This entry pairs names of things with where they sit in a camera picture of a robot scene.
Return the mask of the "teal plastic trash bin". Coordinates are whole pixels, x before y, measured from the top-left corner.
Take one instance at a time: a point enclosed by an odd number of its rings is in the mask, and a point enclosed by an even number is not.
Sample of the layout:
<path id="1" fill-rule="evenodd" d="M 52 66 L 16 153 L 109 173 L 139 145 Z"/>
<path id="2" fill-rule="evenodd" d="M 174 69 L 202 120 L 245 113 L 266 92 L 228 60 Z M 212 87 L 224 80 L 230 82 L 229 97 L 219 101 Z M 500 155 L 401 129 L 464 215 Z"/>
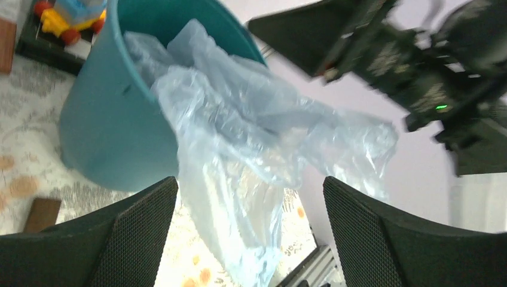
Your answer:
<path id="1" fill-rule="evenodd" d="M 106 22 L 60 113 L 62 162 L 117 191 L 140 191 L 178 174 L 178 144 L 138 74 L 125 31 L 170 42 L 191 19 L 230 54 L 263 62 L 250 34 L 218 1 L 109 1 Z"/>

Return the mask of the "light blue plastic trash bag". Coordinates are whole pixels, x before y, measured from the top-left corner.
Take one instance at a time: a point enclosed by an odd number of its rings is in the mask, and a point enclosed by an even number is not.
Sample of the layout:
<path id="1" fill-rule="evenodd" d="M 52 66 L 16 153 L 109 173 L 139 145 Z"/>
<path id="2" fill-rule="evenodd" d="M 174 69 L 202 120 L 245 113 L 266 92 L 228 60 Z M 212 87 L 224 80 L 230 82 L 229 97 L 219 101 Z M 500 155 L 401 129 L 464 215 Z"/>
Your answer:
<path id="1" fill-rule="evenodd" d="M 392 124 L 302 96 L 264 65 L 227 54 L 197 20 L 167 45 L 131 31 L 124 40 L 176 135 L 183 205 L 234 282 L 270 282 L 284 190 L 301 186 L 306 166 L 387 198 Z"/>

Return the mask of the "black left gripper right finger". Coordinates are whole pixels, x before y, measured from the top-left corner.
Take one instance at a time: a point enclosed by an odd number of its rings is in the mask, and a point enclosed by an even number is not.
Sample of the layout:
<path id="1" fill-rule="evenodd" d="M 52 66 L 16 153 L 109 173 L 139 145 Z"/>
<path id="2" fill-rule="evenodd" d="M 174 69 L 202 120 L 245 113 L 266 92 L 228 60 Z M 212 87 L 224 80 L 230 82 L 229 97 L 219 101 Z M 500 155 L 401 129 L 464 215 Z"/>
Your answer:
<path id="1" fill-rule="evenodd" d="M 347 286 L 505 286 L 506 234 L 426 220 L 329 176 L 323 196 Z"/>

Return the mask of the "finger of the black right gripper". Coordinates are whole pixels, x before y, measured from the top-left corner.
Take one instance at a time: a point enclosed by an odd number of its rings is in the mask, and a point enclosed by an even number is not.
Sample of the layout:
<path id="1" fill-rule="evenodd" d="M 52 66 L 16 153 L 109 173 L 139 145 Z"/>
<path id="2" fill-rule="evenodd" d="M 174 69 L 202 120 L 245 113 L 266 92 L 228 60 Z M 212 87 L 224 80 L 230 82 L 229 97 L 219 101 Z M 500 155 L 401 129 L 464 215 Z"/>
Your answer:
<path id="1" fill-rule="evenodd" d="M 247 27 L 309 77 L 315 77 L 358 3 L 318 1 L 253 18 Z"/>

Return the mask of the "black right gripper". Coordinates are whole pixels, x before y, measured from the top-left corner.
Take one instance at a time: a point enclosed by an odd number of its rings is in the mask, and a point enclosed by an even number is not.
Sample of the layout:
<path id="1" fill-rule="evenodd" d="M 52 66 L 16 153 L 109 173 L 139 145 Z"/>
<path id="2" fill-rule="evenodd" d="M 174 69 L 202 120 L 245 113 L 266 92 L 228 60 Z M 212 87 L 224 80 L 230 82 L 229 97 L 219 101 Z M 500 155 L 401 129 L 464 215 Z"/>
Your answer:
<path id="1" fill-rule="evenodd" d="M 506 171 L 506 2 L 468 1 L 440 29 L 400 30 L 394 1 L 332 1 L 340 38 L 327 55 L 407 110 L 416 131 L 433 121 L 457 175 Z"/>

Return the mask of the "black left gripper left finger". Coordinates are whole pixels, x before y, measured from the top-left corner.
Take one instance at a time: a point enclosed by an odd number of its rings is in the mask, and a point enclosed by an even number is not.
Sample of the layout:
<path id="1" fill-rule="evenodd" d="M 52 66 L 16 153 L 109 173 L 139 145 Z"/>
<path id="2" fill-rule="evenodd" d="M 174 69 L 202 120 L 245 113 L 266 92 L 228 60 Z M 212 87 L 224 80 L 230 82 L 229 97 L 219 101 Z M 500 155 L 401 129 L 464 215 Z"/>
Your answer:
<path id="1" fill-rule="evenodd" d="M 153 286 L 175 178 L 38 233 L 1 237 L 2 286 Z"/>

